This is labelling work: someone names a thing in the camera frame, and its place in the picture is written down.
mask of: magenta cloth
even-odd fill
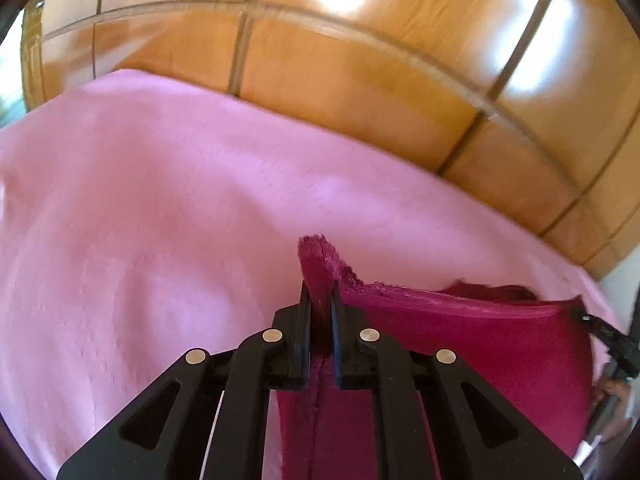
[[[145,72],[0,130],[0,205],[0,413],[49,479],[184,351],[234,348],[295,303],[306,234],[367,282],[583,294],[618,325],[580,267],[437,176]],[[276,405],[266,479],[281,452]]]
[[[462,282],[442,292],[367,285],[319,236],[303,238],[299,256],[314,302],[315,350],[309,389],[278,394],[284,480],[377,475],[370,393],[342,392],[334,385],[326,302],[334,280],[344,303],[364,308],[372,327],[409,350],[454,349],[560,449],[574,455],[590,412],[592,375],[589,336],[570,316],[580,298],[535,301],[522,287]]]

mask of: pink blanket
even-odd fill
[[[143,72],[0,130],[0,201],[0,413],[48,478],[185,350],[234,348],[295,303],[305,234],[366,282],[582,294],[618,325],[580,267],[436,176]],[[272,405],[265,478],[281,448]]]

